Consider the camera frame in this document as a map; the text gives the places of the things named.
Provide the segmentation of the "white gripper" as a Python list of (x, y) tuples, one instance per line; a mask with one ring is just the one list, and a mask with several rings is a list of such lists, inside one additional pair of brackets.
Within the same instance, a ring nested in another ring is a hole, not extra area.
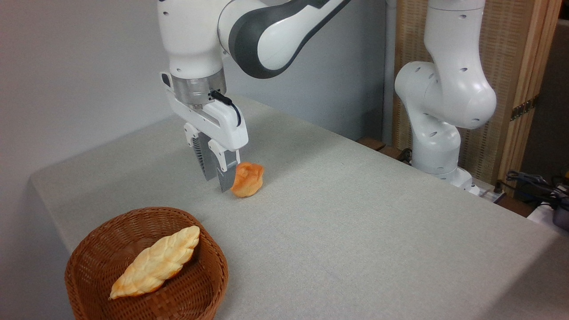
[(248, 143), (244, 117), (239, 118), (232, 106), (219, 100), (201, 108), (182, 103), (175, 97), (173, 78), (160, 74), (171, 109), (187, 123), (184, 132), (207, 181), (219, 178), (221, 192), (233, 187), (240, 148)]

